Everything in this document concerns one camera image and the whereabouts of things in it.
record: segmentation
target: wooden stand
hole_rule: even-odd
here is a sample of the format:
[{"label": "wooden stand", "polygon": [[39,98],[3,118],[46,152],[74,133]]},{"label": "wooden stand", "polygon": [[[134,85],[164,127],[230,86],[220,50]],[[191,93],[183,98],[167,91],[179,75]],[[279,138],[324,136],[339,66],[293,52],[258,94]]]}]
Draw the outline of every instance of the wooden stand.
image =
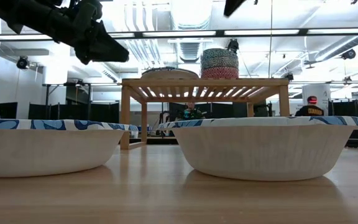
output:
[{"label": "wooden stand", "polygon": [[129,133],[121,139],[121,149],[146,145],[148,102],[242,102],[248,103],[248,116],[254,116],[254,103],[280,95],[280,115],[290,115],[288,79],[123,79],[121,124],[129,124],[131,97],[142,104],[142,142],[129,144]]}]

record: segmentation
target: person sitting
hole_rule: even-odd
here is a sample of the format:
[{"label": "person sitting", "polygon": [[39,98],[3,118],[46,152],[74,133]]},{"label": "person sitting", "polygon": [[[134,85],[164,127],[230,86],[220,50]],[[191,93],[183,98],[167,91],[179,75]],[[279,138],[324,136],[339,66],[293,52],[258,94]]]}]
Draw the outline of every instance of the person sitting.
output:
[{"label": "person sitting", "polygon": [[192,119],[205,119],[203,113],[195,108],[194,102],[186,104],[186,109],[181,111],[175,121],[192,120]]},{"label": "person sitting", "polygon": [[308,104],[306,106],[302,106],[300,110],[298,110],[295,116],[324,116],[324,111],[316,106],[317,97],[309,96]]}]

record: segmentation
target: wooden leg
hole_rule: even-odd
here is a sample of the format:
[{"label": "wooden leg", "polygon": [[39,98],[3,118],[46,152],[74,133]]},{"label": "wooden leg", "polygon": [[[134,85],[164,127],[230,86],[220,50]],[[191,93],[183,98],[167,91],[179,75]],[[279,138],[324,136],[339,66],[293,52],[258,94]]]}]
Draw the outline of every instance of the wooden leg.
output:
[{"label": "wooden leg", "polygon": [[247,103],[247,114],[249,118],[254,117],[254,104],[253,103]]},{"label": "wooden leg", "polygon": [[142,142],[147,142],[147,103],[142,103]]},{"label": "wooden leg", "polygon": [[[129,124],[130,119],[130,99],[131,99],[131,91],[128,86],[122,87],[121,92],[121,124]],[[129,133],[125,132],[121,138],[121,149],[128,150],[129,149]]]},{"label": "wooden leg", "polygon": [[280,86],[278,92],[280,98],[280,116],[290,115],[290,97],[288,96],[288,86]]}]

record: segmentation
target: wooden table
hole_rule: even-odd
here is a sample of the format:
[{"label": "wooden table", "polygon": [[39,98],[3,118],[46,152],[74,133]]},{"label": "wooden table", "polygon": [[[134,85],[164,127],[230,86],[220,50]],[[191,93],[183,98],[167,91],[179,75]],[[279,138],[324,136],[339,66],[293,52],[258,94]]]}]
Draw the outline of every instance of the wooden table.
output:
[{"label": "wooden table", "polygon": [[0,223],[358,224],[358,150],[324,177],[253,182],[197,172],[179,146],[144,146],[84,172],[0,179]]},{"label": "wooden table", "polygon": [[[288,84],[286,78],[123,79],[120,123],[129,124],[131,97],[142,105],[142,130],[147,128],[148,102],[243,102],[248,104],[248,116],[254,116],[254,103],[279,94],[280,115],[289,116]],[[142,142],[129,144],[125,133],[121,149],[146,145],[147,133],[141,137]]]}]

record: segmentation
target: black shirt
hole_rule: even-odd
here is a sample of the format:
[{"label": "black shirt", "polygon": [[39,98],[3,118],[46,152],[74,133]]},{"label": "black shirt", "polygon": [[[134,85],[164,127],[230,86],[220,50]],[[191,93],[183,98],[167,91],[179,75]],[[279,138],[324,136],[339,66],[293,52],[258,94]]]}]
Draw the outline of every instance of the black shirt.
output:
[{"label": "black shirt", "polygon": [[315,105],[302,106],[295,116],[324,116],[324,111]]}]

